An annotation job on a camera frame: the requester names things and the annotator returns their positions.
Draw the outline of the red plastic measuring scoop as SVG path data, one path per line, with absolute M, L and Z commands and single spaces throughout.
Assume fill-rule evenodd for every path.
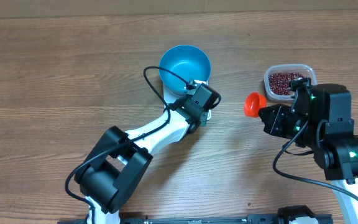
M 244 113 L 248 117 L 256 118 L 259 116 L 259 109 L 267 106 L 267 100 L 264 95 L 258 92 L 252 92 L 248 95 L 244 103 Z

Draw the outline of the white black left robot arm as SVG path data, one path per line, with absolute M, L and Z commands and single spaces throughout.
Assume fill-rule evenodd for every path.
M 73 179 L 88 204 L 86 223 L 119 223 L 119 210 L 134 193 L 159 150 L 181 141 L 205 126 L 208 113 L 221 95 L 205 83 L 188 85 L 187 93 L 167 105 L 163 115 L 145 126 L 126 132 L 109 128 Z

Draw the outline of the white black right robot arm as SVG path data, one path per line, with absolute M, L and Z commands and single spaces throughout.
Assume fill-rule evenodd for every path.
M 291 83 L 292 105 L 276 104 L 259 109 L 264 132 L 287 139 L 273 160 L 282 177 L 319 185 L 334 191 L 346 223 L 358 223 L 358 135 L 351 118 L 351 93 L 339 84 Z M 286 174 L 277 169 L 282 154 L 292 145 L 308 147 L 324 170 L 325 182 Z

